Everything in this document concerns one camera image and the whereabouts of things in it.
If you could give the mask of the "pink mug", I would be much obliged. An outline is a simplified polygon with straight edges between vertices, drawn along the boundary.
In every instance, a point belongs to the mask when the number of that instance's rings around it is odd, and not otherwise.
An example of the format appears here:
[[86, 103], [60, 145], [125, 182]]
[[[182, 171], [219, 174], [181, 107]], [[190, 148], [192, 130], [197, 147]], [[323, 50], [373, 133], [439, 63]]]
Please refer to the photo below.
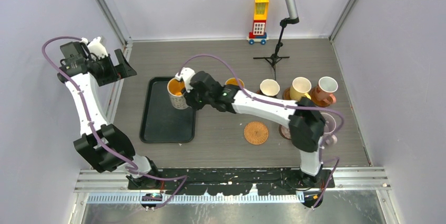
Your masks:
[[279, 133], [284, 139], [291, 140], [290, 130], [285, 126], [283, 125], [279, 126]]

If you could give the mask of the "brown wooden coaster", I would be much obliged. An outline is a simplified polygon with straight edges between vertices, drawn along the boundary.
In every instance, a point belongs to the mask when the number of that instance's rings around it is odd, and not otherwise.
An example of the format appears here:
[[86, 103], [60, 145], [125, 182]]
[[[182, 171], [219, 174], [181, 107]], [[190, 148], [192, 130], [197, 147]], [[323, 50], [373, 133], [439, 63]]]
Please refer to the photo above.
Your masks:
[[291, 100], [290, 98], [290, 87], [286, 88], [282, 93], [283, 100]]
[[331, 104], [330, 103], [327, 103], [327, 102], [325, 102], [325, 101], [323, 101], [323, 100], [321, 100], [321, 101], [319, 101], [319, 100], [317, 100], [314, 96], [313, 96], [313, 89], [309, 92], [309, 95], [310, 95], [310, 99], [312, 100], [312, 102], [316, 105], [316, 106], [318, 106], [318, 107], [328, 107], [328, 106], [330, 106]]

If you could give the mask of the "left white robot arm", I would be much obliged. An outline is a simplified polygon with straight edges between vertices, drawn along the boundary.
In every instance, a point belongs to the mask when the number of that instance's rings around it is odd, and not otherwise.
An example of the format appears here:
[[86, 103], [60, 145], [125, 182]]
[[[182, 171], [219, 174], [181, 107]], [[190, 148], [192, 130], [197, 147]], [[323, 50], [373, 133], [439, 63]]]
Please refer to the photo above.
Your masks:
[[78, 112], [80, 138], [74, 141], [76, 151], [99, 173], [126, 171], [130, 185], [156, 189], [161, 175], [152, 160], [136, 154], [130, 139], [106, 117], [98, 98], [98, 88], [137, 72], [115, 50], [114, 65], [103, 45], [102, 37], [82, 38], [60, 47], [64, 59], [57, 74], [70, 91]]

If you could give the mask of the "white mug terracotta handle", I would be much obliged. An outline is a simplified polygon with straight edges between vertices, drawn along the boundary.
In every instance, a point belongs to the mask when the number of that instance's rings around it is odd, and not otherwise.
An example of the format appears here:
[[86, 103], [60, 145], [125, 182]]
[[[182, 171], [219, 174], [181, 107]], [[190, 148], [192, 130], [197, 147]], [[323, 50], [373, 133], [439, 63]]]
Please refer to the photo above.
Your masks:
[[338, 90], [338, 87], [338, 83], [334, 78], [329, 76], [321, 77], [316, 87], [313, 88], [313, 96], [319, 101], [323, 100], [331, 105], [335, 104], [337, 99], [334, 93]]

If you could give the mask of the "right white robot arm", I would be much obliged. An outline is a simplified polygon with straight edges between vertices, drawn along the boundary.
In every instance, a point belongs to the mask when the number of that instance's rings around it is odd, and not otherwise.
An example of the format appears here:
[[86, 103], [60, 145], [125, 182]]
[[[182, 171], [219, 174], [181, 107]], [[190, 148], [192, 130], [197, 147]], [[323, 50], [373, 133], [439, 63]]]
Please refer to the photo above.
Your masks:
[[300, 152], [300, 180], [306, 187], [321, 181], [320, 144], [325, 119], [308, 98], [282, 100], [258, 95], [235, 85], [221, 85], [204, 71], [183, 68], [175, 80], [184, 83], [181, 94], [194, 110], [209, 105], [220, 112], [247, 114], [289, 129], [292, 144]]

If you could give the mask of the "black tripod microphone stand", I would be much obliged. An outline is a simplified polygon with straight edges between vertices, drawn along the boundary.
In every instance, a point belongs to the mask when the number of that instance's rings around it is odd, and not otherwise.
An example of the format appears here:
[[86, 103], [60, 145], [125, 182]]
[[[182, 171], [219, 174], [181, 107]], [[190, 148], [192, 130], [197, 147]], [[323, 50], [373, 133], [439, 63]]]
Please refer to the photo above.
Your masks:
[[274, 80], [277, 80], [277, 71], [276, 71], [277, 63], [280, 62], [282, 59], [290, 58], [289, 56], [279, 56], [278, 55], [281, 47], [283, 46], [282, 36], [283, 36], [284, 30], [288, 25], [297, 24], [297, 23], [299, 23], [299, 17], [296, 17], [296, 18], [287, 17], [287, 18], [282, 19], [280, 21], [281, 31], [280, 31], [280, 35], [279, 35], [274, 53], [272, 53], [271, 56], [269, 56], [269, 57], [253, 57], [253, 59], [264, 59], [271, 66], [271, 68], [273, 70], [273, 79]]

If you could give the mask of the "white mug yellow handle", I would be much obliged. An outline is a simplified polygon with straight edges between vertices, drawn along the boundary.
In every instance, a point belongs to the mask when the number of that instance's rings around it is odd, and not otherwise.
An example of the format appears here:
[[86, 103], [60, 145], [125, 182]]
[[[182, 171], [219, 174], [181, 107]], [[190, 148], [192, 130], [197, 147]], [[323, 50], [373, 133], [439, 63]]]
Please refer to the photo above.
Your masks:
[[302, 97], [311, 99], [309, 92], [312, 88], [311, 82], [305, 77], [296, 77], [290, 86], [290, 99], [300, 101]]

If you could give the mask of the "white floral mug orange inside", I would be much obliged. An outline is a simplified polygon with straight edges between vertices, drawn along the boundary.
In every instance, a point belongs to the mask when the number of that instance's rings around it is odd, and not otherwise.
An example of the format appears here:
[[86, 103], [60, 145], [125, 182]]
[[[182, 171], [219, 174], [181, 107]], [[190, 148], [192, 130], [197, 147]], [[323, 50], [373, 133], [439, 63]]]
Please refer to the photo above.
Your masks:
[[167, 84], [169, 99], [175, 109], [183, 110], [188, 108], [186, 99], [181, 92], [184, 88], [184, 82], [180, 82], [174, 78], [172, 78]]

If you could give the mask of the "woven rattan coaster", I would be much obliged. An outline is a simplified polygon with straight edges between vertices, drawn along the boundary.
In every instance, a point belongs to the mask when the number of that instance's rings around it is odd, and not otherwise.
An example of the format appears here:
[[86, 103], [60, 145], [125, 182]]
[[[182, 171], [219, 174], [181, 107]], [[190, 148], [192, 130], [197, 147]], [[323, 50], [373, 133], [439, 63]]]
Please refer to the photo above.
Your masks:
[[244, 138], [252, 145], [261, 145], [268, 140], [269, 130], [264, 123], [252, 121], [244, 128]]

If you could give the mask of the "cream white mug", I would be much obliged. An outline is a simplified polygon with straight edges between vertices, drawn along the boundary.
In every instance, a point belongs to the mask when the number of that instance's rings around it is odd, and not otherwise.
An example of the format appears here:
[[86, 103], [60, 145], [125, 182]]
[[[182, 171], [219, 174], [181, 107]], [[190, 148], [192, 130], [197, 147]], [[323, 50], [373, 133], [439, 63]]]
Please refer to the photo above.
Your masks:
[[258, 94], [276, 98], [280, 92], [280, 85], [274, 79], [265, 79], [259, 85]]

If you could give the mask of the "black plastic tray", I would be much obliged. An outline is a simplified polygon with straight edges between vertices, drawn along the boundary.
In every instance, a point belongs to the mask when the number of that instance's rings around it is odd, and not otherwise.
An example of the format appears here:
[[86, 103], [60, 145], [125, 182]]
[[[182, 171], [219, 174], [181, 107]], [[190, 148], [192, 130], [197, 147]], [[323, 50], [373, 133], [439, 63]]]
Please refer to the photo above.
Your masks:
[[147, 144], [187, 143], [195, 136], [196, 112], [172, 106], [167, 84], [171, 77], [154, 77], [148, 83], [139, 138]]

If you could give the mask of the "blue mug orange inside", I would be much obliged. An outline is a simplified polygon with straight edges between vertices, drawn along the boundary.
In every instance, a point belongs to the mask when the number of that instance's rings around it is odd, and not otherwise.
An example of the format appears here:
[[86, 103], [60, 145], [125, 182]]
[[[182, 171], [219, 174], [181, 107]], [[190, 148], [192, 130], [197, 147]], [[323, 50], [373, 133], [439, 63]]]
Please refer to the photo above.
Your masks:
[[241, 86], [242, 88], [245, 87], [244, 82], [241, 79], [238, 78], [229, 78], [225, 81], [225, 85], [235, 85], [235, 86]]

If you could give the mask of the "lilac mug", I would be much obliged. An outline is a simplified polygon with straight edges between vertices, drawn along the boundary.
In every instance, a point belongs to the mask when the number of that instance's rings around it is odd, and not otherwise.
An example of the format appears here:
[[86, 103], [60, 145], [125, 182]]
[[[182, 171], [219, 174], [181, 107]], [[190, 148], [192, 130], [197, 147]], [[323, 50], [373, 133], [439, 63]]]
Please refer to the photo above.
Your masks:
[[326, 121], [324, 126], [324, 137], [326, 138], [325, 146], [334, 145], [338, 141], [336, 135], [333, 133], [337, 127], [336, 120], [328, 113], [321, 113], [321, 115]]

